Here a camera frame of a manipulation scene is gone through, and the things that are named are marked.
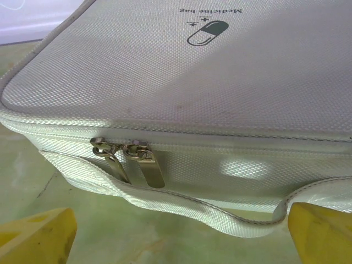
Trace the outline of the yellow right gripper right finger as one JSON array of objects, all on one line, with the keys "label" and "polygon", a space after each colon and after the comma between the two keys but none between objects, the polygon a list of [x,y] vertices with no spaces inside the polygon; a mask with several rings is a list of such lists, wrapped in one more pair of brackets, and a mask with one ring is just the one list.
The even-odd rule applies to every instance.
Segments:
[{"label": "yellow right gripper right finger", "polygon": [[295,202],[288,228],[302,263],[351,264],[351,213]]}]

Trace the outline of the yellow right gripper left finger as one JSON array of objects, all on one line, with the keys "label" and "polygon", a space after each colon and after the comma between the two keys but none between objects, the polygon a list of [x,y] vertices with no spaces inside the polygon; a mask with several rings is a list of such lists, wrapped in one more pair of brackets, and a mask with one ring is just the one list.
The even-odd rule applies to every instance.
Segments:
[{"label": "yellow right gripper left finger", "polygon": [[71,208],[57,208],[2,224],[1,263],[65,264],[77,228]]}]

